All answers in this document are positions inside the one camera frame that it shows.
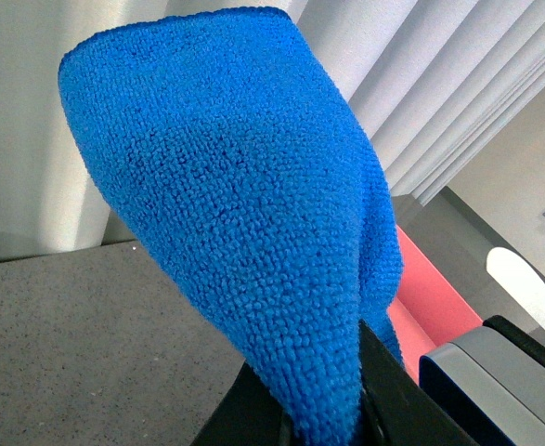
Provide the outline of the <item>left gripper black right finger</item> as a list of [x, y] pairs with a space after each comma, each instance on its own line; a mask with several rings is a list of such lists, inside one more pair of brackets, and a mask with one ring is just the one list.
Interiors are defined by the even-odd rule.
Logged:
[[475, 445], [423, 392], [380, 339], [359, 323], [362, 445]]

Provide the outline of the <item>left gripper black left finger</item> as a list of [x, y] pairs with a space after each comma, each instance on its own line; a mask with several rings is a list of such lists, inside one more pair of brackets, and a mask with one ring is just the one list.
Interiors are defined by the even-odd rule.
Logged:
[[292, 419], [244, 362], [192, 445], [294, 445]]

